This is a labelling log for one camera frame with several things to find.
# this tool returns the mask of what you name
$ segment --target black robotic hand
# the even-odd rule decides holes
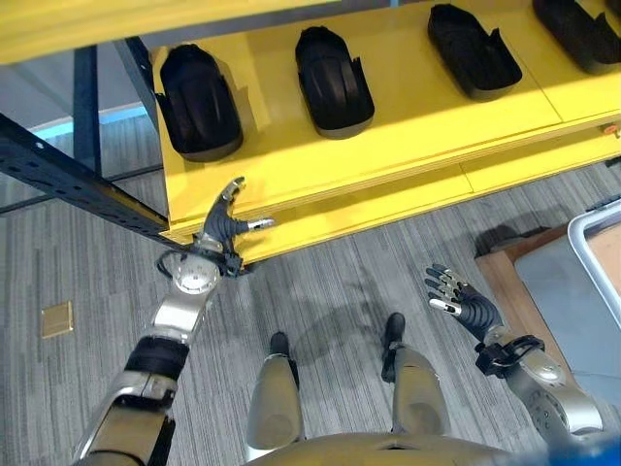
[[[432,288],[430,306],[453,315],[480,342],[490,328],[502,325],[496,306],[451,269],[433,264],[426,272],[434,278],[425,279]]]
[[[205,218],[204,234],[218,241],[225,250],[232,250],[232,240],[246,231],[262,230],[274,226],[272,218],[261,218],[253,221],[237,220],[229,216],[229,208],[235,196],[244,187],[244,177],[235,178],[227,184],[213,203],[212,209]]]

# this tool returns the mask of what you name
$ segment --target gray wall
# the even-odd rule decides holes
[[[390,0],[343,0],[326,5],[242,17],[143,36],[148,48],[313,17],[385,7]],[[111,43],[98,47],[99,108],[138,102]],[[65,51],[0,68],[0,112],[26,128],[71,115],[73,53]]]

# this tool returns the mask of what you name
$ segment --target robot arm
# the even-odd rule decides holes
[[[449,268],[433,264],[427,274],[433,278],[425,280],[433,288],[431,307],[453,315],[480,341],[476,366],[486,376],[507,380],[552,449],[585,444],[602,434],[593,399],[568,383],[540,339],[512,334],[496,306]]]
[[[244,179],[230,182],[207,215],[203,232],[187,252],[167,251],[157,268],[174,286],[159,306],[124,370],[76,446],[76,466],[166,464],[175,422],[167,416],[177,393],[189,347],[200,330],[205,306],[222,277],[244,272],[233,238],[274,224],[270,218],[239,221],[228,210]],[[164,258],[172,255],[168,270]]]

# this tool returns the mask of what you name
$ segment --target black metal rack post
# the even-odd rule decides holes
[[[159,235],[168,228],[167,218],[2,114],[0,171],[151,240],[181,248]]]
[[[114,44],[157,130],[147,48],[137,37]],[[0,114],[0,172],[45,193],[0,207],[0,214],[55,197],[165,246],[183,249],[159,235],[168,228],[167,218],[111,183],[161,169],[161,163],[109,180],[101,176],[97,91],[97,47],[78,49],[74,59],[74,158]]]

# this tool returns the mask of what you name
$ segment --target yellow shelving unit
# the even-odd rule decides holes
[[[509,95],[476,103],[462,94],[427,37],[434,2],[196,42],[232,88],[245,141],[220,161],[189,162],[173,150],[160,115],[170,221],[164,235],[190,242],[219,190],[241,175],[247,188],[234,215],[272,215],[280,223],[239,242],[252,261],[621,152],[619,140],[598,129],[621,120],[619,72],[581,72],[529,1],[453,3],[487,30],[501,27],[524,75]],[[604,0],[582,3],[605,8]],[[343,141],[314,132],[298,84],[295,45],[317,24],[361,57],[376,104],[372,125]],[[169,50],[152,52],[158,91]]]
[[[276,212],[277,228],[243,235],[236,248],[246,262],[254,262],[606,160],[620,152],[621,143],[614,135],[602,136],[597,128],[586,129]],[[179,224],[176,231],[181,240],[196,231],[196,225],[189,221]]]
[[[3,0],[0,63],[148,32],[335,0]]]

